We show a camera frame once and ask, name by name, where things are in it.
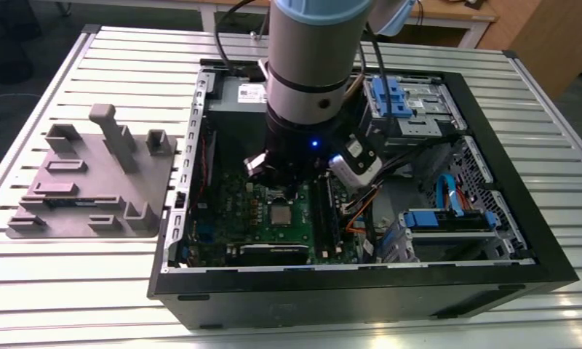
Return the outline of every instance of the slotted aluminum surface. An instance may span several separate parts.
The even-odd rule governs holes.
[[[232,59],[265,56],[267,40],[229,34],[221,44]],[[375,65],[369,45],[364,51]],[[148,129],[185,134],[198,59],[217,57],[211,34],[102,27],[81,35],[0,166],[0,345],[582,348],[579,139],[500,52],[383,45],[382,53],[390,68],[463,74],[581,281],[471,319],[198,332],[145,298],[154,238],[9,240],[6,221],[41,164],[52,123],[100,133],[88,107],[112,103],[134,135]]]

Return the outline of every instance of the floor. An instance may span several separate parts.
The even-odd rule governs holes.
[[[80,29],[86,23],[141,28],[200,30],[200,15],[196,11],[145,9],[74,4],[72,16],[60,17],[53,3],[33,1],[31,7],[44,31],[42,37],[23,44],[33,61],[33,78],[17,85],[0,85],[0,95],[25,93],[41,95],[62,63]],[[260,15],[237,15],[224,31],[247,33],[256,30]],[[29,95],[0,98],[0,161],[17,136],[18,130],[33,110],[37,98]],[[575,80],[557,101],[562,114],[582,137],[582,79]]]

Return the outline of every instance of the green circuit board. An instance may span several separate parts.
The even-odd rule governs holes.
[[[332,192],[337,204],[344,203],[347,192],[337,181]],[[308,246],[307,264],[353,262],[352,242],[341,244],[341,252],[329,258],[315,253],[308,185],[301,185],[296,197],[288,200],[280,190],[248,183],[241,173],[229,172],[221,175],[209,202],[209,218],[197,220],[192,227],[198,238],[198,242],[190,244],[197,266],[225,266],[228,248],[240,244]]]

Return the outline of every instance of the yellow wire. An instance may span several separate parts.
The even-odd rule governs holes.
[[[371,203],[372,199],[375,198],[375,196],[377,196],[377,192],[379,190],[375,191],[375,194],[372,194],[372,196],[368,198],[367,202],[364,202],[364,205],[360,207],[360,209],[357,210],[356,215],[353,216],[353,218],[351,219],[351,221],[347,223],[345,226],[345,231],[351,231],[352,233],[359,233],[361,230],[357,229],[352,229],[351,225],[353,224],[353,222],[356,221],[357,217],[360,216],[363,210],[365,210],[368,204]]]

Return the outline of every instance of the open pc tower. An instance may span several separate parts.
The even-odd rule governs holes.
[[[201,65],[148,290],[182,325],[468,317],[577,280],[459,74],[388,70],[388,116],[383,77],[367,73],[348,112],[367,136],[382,137],[384,161],[455,136],[392,173],[372,213],[349,224],[356,193],[331,172],[293,198],[247,182],[241,160],[264,139],[263,83]],[[443,191],[442,181],[456,188]]]

